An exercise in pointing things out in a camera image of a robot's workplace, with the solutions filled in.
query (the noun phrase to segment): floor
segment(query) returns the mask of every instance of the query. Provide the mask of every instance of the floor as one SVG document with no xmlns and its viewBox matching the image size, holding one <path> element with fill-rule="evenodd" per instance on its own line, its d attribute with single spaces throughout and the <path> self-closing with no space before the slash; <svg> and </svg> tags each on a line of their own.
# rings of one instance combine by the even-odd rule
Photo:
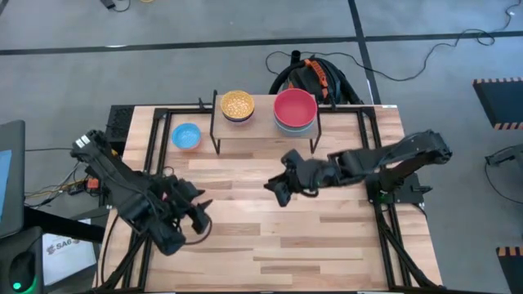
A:
<svg viewBox="0 0 523 294">
<path fill-rule="evenodd" d="M 503 26 L 514 2 L 131 0 L 128 11 L 116 13 L 97 0 L 2 0 L 0 123 L 24 119 L 28 149 L 69 147 L 85 131 L 105 129 L 111 105 L 210 101 L 213 89 L 266 93 L 275 76 L 265 58 L 273 51 L 340 51 L 405 78 L 421 69 L 434 44 L 454 41 L 440 38 Z M 493 130 L 472 89 L 474 78 L 522 75 L 523 7 L 512 12 L 507 31 L 514 33 L 501 33 L 491 47 L 472 38 L 438 47 L 427 70 L 408 82 L 328 58 L 366 103 L 399 105 L 406 132 L 431 128 L 453 149 L 448 164 L 419 172 L 434 187 L 426 210 L 443 281 L 453 289 L 509 292 L 494 250 L 523 243 L 523 207 L 500 198 L 483 172 L 484 156 L 521 143 L 523 133 Z M 269 60 L 275 71 L 286 65 L 282 55 Z M 66 151 L 28 153 L 26 190 L 57 183 L 73 165 Z M 504 194 L 523 200 L 515 164 L 489 171 Z M 70 217 L 96 205 L 95 198 L 66 195 L 42 209 Z M 83 281 L 75 289 L 87 289 Z"/>
</svg>

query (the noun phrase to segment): computer screen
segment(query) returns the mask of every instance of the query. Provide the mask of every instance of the computer screen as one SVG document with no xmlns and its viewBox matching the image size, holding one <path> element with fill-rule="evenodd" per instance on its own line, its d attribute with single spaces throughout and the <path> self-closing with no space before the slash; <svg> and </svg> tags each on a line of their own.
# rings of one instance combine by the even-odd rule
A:
<svg viewBox="0 0 523 294">
<path fill-rule="evenodd" d="M 0 151 L 0 222 L 2 222 L 3 203 L 6 199 L 7 177 L 11 165 L 11 151 Z"/>
</svg>

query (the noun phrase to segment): gray floor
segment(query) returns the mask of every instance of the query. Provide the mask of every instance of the gray floor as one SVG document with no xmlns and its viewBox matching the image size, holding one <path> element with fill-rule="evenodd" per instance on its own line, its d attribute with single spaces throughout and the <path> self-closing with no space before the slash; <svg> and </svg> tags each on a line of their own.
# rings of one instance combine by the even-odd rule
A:
<svg viewBox="0 0 523 294">
<path fill-rule="evenodd" d="M 0 50 L 355 35 L 345 0 L 131 1 L 129 11 L 116 14 L 97 0 L 11 0 L 0 16 Z M 495 29 L 503 25 L 504 8 L 514 2 L 356 1 L 368 36 Z M 508 30 L 522 30 L 523 8 L 514 13 Z M 375 69 L 403 78 L 418 71 L 433 44 L 372 42 L 368 47 Z M 441 275 L 450 288 L 508 292 L 494 249 L 523 243 L 522 207 L 498 197 L 483 173 L 483 157 L 521 143 L 523 133 L 494 131 L 471 85 L 474 78 L 521 76 L 522 45 L 521 38 L 498 38 L 492 47 L 464 40 L 455 49 L 436 49 L 427 71 L 413 81 L 376 76 L 382 103 L 399 105 L 407 132 L 432 128 L 454 151 L 448 164 L 420 171 L 422 182 L 435 188 L 426 196 L 427 213 Z M 293 49 L 342 51 L 360 60 L 355 42 L 0 56 L 0 123 L 24 119 L 28 148 L 68 147 L 83 132 L 104 129 L 111 105 L 209 101 L 213 89 L 266 93 L 274 79 L 265 69 L 266 55 Z M 371 103 L 364 71 L 345 57 L 329 59 Z M 276 71 L 287 64 L 284 56 L 270 59 Z M 67 152 L 28 154 L 26 189 L 55 184 L 73 165 Z M 523 200 L 521 171 L 508 163 L 490 173 L 506 195 Z M 64 196 L 43 210 L 73 216 L 95 206 L 88 196 Z M 88 287 L 88 282 L 75 285 Z"/>
</svg>

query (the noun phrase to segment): yellow bowl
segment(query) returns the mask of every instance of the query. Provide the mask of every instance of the yellow bowl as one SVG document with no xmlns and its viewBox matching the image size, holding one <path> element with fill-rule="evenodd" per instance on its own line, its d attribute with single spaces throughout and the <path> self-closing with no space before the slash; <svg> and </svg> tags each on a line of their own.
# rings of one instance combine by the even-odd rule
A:
<svg viewBox="0 0 523 294">
<path fill-rule="evenodd" d="M 233 119 L 246 118 L 254 111 L 254 99 L 245 91 L 228 91 L 221 98 L 221 111 Z"/>
</svg>

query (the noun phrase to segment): red bowl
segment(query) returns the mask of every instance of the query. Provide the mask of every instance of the red bowl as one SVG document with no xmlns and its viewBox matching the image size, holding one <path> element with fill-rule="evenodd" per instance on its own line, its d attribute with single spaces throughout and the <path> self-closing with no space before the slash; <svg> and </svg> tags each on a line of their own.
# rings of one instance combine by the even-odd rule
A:
<svg viewBox="0 0 523 294">
<path fill-rule="evenodd" d="M 304 127 L 314 121 L 318 105 L 307 91 L 287 89 L 276 96 L 274 111 L 285 126 Z"/>
</svg>

